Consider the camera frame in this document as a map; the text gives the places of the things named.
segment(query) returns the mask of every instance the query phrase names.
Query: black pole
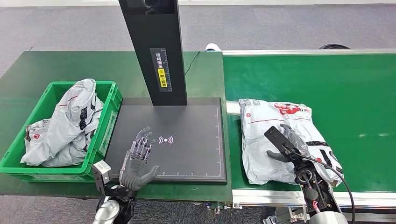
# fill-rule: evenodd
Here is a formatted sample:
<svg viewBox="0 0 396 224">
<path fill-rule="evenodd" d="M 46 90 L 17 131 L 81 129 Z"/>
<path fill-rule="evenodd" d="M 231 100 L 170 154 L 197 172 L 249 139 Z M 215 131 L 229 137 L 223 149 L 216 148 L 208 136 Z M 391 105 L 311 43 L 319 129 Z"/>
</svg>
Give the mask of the black pole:
<svg viewBox="0 0 396 224">
<path fill-rule="evenodd" d="M 119 0 L 153 105 L 187 105 L 177 0 Z"/>
</svg>

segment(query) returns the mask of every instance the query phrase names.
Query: green crate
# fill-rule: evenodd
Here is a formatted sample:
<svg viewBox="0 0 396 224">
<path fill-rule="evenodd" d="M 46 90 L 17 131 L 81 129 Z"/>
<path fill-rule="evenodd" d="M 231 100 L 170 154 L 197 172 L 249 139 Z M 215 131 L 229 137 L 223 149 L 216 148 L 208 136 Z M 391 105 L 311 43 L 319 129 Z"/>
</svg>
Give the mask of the green crate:
<svg viewBox="0 0 396 224">
<path fill-rule="evenodd" d="M 115 82 L 96 82 L 96 93 L 104 106 L 97 131 L 92 138 L 83 163 L 60 168 L 27 166 L 25 163 L 20 163 L 25 154 L 26 125 L 50 118 L 56 104 L 74 84 L 75 82 L 52 82 L 48 85 L 28 120 L 0 161 L 1 173 L 29 182 L 94 182 L 91 166 L 104 158 L 121 106 L 122 95 Z"/>
</svg>

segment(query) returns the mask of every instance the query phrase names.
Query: wireless symbol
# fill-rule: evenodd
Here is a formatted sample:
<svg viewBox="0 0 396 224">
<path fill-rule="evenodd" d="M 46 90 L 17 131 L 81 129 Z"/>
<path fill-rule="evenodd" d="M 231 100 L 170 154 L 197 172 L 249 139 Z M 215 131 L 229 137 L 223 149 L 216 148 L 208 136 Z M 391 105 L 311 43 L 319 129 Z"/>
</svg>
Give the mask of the wireless symbol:
<svg viewBox="0 0 396 224">
<path fill-rule="evenodd" d="M 164 142 L 166 142 L 166 143 L 172 145 L 172 143 L 173 143 L 173 137 L 170 136 L 169 138 L 164 138 L 164 137 L 160 136 L 160 137 L 158 138 L 158 143 L 159 143 L 159 144 L 162 144 L 162 143 L 164 143 Z"/>
</svg>

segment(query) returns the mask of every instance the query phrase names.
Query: gray carpet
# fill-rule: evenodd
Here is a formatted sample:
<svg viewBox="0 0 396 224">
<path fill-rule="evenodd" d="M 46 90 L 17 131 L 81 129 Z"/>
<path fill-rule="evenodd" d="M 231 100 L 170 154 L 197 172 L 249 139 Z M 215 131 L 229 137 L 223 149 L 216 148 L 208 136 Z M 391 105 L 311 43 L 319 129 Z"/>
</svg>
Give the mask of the gray carpet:
<svg viewBox="0 0 396 224">
<path fill-rule="evenodd" d="M 396 5 L 181 6 L 184 50 L 396 48 Z M 0 7 L 0 77 L 25 50 L 133 50 L 119 7 Z M 88 224 L 97 200 L 0 196 L 2 224 Z M 273 208 L 139 202 L 135 223 L 259 224 Z"/>
</svg>

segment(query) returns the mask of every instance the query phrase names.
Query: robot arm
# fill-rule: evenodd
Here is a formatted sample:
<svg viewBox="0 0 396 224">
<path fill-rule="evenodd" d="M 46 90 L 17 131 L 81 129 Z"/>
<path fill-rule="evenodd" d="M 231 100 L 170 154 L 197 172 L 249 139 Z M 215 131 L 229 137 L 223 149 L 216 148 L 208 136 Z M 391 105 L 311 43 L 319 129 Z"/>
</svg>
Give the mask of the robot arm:
<svg viewBox="0 0 396 224">
<path fill-rule="evenodd" d="M 159 171 L 159 166 L 155 165 L 147 172 L 148 157 L 155 142 L 150 139 L 151 135 L 149 127 L 137 134 L 125 155 L 119 185 L 109 186 L 113 173 L 105 161 L 92 166 L 96 188 L 104 197 L 93 224 L 126 224 L 132 218 L 137 191 L 151 182 Z"/>
<path fill-rule="evenodd" d="M 281 125 L 286 130 L 289 139 L 294 142 L 301 139 L 287 125 Z M 297 149 L 282 133 L 275 127 L 271 127 L 265 137 L 279 150 L 281 154 L 267 151 L 268 155 L 282 162 L 294 164 L 295 182 L 301 187 L 304 200 L 307 204 L 307 212 L 310 214 L 311 224 L 347 224 L 337 205 L 330 178 L 324 167 L 316 163 L 316 159 L 309 155 L 307 148 Z"/>
</svg>

